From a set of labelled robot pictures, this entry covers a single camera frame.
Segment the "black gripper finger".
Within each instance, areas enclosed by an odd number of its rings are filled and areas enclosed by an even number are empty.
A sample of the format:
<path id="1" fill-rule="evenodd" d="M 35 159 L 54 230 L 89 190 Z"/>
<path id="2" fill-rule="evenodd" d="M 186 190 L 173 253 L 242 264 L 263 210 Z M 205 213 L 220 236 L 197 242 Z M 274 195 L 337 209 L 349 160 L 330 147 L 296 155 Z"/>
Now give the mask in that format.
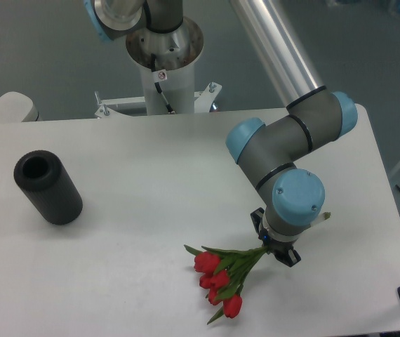
<path id="1" fill-rule="evenodd" d="M 275 248 L 273 255 L 280 263 L 288 267 L 293 267 L 301 261 L 300 255 L 293 246 Z"/>
<path id="2" fill-rule="evenodd" d="M 259 233 L 261 229 L 263 228 L 262 226 L 262 219 L 264 216 L 265 210 L 263 208 L 258 208 L 251 212 L 250 217 L 253 223 L 253 227 L 255 228 L 255 231 Z"/>

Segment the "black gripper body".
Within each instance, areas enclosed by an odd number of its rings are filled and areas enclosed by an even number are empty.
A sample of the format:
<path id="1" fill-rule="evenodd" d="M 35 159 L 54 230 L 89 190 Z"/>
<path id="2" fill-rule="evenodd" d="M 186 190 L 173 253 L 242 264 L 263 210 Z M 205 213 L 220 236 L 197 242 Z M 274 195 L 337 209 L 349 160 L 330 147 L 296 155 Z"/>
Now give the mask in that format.
<path id="1" fill-rule="evenodd" d="M 269 226 L 266 218 L 263 218 L 258 227 L 258 238 L 272 251 L 288 251 L 297 242 L 299 235 L 280 234 Z"/>

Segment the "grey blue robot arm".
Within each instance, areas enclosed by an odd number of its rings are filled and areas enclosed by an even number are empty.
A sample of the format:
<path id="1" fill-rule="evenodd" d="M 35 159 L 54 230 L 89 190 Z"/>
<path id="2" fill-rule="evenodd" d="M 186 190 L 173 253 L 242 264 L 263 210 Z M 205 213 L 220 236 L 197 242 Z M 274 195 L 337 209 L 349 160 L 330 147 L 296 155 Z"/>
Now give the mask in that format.
<path id="1" fill-rule="evenodd" d="M 265 203 L 251 215 L 263 246 L 293 266 L 300 260 L 293 245 L 325 199 L 320 179 L 295 162 L 349 133 L 358 112 L 345 93 L 330 92 L 320 80 L 278 1 L 231 5 L 288 114 L 271 124 L 240 122 L 226 146 Z M 84 7 L 101 39 L 125 40 L 149 115 L 191 114 L 204 106 L 194 94 L 192 69 L 204 37 L 181 1 L 85 1 Z"/>

